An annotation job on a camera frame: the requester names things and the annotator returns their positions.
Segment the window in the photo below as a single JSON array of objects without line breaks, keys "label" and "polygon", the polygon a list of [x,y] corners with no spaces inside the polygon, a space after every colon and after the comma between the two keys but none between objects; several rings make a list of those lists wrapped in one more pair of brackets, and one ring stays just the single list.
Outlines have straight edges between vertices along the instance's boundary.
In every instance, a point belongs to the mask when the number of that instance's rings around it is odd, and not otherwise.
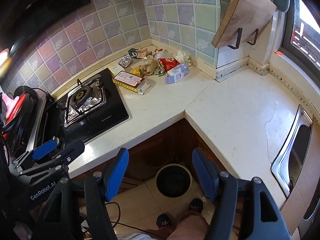
[{"label": "window", "polygon": [[290,0],[279,50],[320,87],[320,28],[302,0]]}]

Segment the pink pants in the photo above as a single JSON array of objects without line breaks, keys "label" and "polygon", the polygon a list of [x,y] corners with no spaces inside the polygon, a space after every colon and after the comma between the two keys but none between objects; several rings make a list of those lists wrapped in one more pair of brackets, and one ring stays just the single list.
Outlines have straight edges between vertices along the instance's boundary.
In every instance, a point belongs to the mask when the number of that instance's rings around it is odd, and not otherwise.
[{"label": "pink pants", "polygon": [[160,239],[155,233],[167,240],[203,240],[209,225],[199,212],[190,210],[184,213],[177,224],[174,226],[165,226],[158,230],[148,229],[152,238]]}]

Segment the sink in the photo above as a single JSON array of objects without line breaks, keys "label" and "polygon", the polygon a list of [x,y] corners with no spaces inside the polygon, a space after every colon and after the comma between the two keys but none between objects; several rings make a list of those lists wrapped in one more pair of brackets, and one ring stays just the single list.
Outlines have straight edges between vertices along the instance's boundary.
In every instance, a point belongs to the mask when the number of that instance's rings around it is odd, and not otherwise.
[{"label": "sink", "polygon": [[311,135],[312,120],[299,105],[296,117],[271,171],[286,197],[292,191],[303,166]]}]

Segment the black shoe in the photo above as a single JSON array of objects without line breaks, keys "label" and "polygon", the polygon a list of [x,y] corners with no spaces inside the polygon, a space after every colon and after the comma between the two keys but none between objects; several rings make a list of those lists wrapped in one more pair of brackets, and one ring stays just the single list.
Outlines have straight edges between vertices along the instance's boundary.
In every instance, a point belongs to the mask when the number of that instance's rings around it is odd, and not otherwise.
[{"label": "black shoe", "polygon": [[188,210],[194,210],[201,214],[203,211],[203,202],[199,198],[195,198],[193,201],[191,201]]},{"label": "black shoe", "polygon": [[157,217],[158,228],[171,226],[170,218],[166,214],[161,214]]}]

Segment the bolt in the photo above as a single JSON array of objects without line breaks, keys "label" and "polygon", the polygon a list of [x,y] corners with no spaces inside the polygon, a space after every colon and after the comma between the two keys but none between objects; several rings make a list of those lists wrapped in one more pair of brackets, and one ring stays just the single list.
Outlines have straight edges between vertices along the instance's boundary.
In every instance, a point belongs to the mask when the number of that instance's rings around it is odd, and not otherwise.
[{"label": "bolt", "polygon": [[262,182],[262,180],[259,177],[254,177],[253,181],[257,184],[260,184]]},{"label": "bolt", "polygon": [[62,183],[62,184],[65,184],[65,183],[67,183],[68,182],[68,178],[62,178],[61,180],[60,180],[60,183]]},{"label": "bolt", "polygon": [[220,176],[227,178],[227,177],[229,177],[229,173],[227,171],[222,171],[222,172],[220,172]]},{"label": "bolt", "polygon": [[95,171],[95,172],[93,173],[93,176],[94,176],[95,178],[100,178],[100,177],[102,176],[102,172],[101,172],[101,171]]}]

